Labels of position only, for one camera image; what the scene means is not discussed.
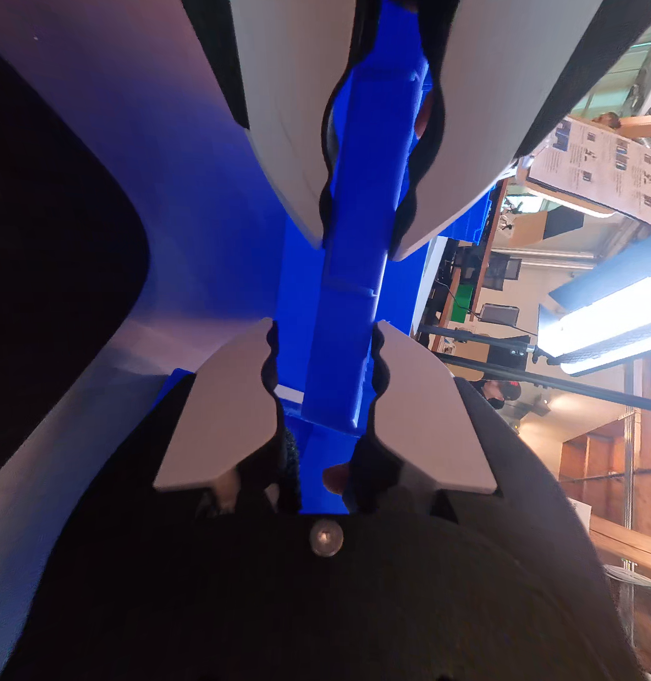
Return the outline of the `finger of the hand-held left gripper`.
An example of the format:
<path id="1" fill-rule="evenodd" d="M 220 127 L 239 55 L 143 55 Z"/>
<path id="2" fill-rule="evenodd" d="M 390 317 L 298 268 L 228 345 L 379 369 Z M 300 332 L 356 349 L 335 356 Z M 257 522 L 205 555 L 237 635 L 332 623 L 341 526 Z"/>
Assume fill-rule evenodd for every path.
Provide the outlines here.
<path id="1" fill-rule="evenodd" d="M 321 197 L 336 151 L 334 101 L 375 41 L 380 1 L 231 1 L 254 155 L 314 249 L 327 232 Z"/>
<path id="2" fill-rule="evenodd" d="M 460 1 L 438 77 L 437 156 L 416 188 L 408 257 L 461 216 L 511 165 L 600 1 Z"/>

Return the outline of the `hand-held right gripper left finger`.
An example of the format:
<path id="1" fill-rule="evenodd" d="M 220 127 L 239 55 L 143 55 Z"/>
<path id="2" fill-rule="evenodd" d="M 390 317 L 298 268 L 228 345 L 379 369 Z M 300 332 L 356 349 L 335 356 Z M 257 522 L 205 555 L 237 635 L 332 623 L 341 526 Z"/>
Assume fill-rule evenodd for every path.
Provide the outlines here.
<path id="1" fill-rule="evenodd" d="M 277 339 L 277 325 L 265 317 L 197 370 L 153 481 L 157 491 L 237 495 L 277 482 L 285 466 Z"/>

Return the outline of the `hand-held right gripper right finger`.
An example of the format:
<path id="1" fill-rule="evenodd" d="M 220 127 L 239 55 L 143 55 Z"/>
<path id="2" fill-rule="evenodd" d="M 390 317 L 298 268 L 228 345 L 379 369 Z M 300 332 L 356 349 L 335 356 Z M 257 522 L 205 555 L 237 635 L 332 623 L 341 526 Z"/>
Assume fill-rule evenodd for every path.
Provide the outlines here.
<path id="1" fill-rule="evenodd" d="M 388 321 L 372 336 L 372 441 L 395 455 L 404 481 L 492 494 L 497 483 L 451 371 Z"/>

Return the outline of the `person's right hand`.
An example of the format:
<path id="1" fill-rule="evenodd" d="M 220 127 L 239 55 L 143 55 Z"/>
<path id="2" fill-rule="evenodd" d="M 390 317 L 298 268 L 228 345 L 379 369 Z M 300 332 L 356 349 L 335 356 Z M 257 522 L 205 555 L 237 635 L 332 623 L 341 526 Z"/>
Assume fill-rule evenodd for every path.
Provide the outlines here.
<path id="1" fill-rule="evenodd" d="M 322 484 L 329 493 L 342 497 L 347 489 L 349 473 L 349 463 L 330 466 L 322 471 Z"/>

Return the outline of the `black tripod stand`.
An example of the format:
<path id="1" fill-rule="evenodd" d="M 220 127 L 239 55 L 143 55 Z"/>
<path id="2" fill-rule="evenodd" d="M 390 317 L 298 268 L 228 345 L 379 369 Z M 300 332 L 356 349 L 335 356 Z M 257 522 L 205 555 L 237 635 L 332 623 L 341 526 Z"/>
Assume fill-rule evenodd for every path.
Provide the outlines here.
<path id="1" fill-rule="evenodd" d="M 434 336 L 444 336 L 457 339 L 460 341 L 472 341 L 475 343 L 480 343 L 482 345 L 507 348 L 511 351 L 511 353 L 515 353 L 516 355 L 517 353 L 522 352 L 526 353 L 532 348 L 532 346 L 520 342 L 510 342 L 506 339 L 492 338 L 489 336 L 479 336 L 469 331 L 459 331 L 425 324 L 419 325 L 418 333 Z M 623 406 L 632 407 L 634 409 L 641 409 L 651 412 L 651 398 L 646 398 L 644 396 L 637 396 L 634 394 L 620 392 L 612 389 L 592 386 L 585 383 L 580 383 L 578 381 L 570 381 L 566 379 L 540 375 L 525 371 L 523 369 L 517 369 L 508 366 L 500 366 L 498 364 L 493 364 L 490 362 L 480 362 L 478 360 L 463 358 L 446 353 L 440 353 L 437 351 L 432 351 L 432 353 L 442 361 L 447 362 L 448 364 L 463 369 L 482 371 L 486 374 L 491 375 L 492 377 L 497 377 L 499 379 L 512 379 L 535 384 L 542 387 L 551 387 L 553 389 L 565 390 L 573 394 L 587 396 L 589 398 L 595 398 L 609 403 L 621 404 Z"/>

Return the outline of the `white panel studio light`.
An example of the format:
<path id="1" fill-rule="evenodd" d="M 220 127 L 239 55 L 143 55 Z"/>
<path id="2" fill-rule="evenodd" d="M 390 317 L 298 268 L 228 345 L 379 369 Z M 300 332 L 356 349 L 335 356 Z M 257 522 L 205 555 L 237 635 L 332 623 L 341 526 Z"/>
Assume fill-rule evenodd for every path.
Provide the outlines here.
<path id="1" fill-rule="evenodd" d="M 651 352 L 651 236 L 549 294 L 539 307 L 537 349 L 581 377 Z"/>

